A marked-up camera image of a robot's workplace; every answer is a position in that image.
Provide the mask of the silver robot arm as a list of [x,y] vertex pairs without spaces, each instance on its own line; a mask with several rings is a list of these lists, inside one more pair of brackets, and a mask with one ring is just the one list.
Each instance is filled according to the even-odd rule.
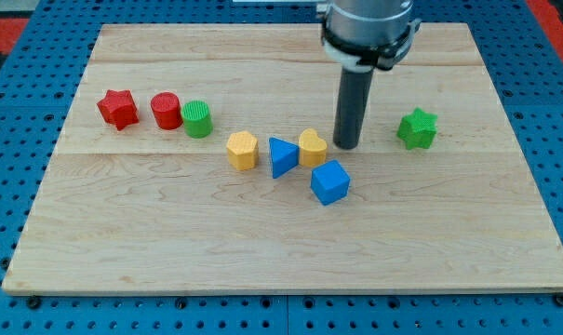
[[343,69],[389,71],[412,47],[421,21],[412,0],[328,0],[316,5],[321,44]]

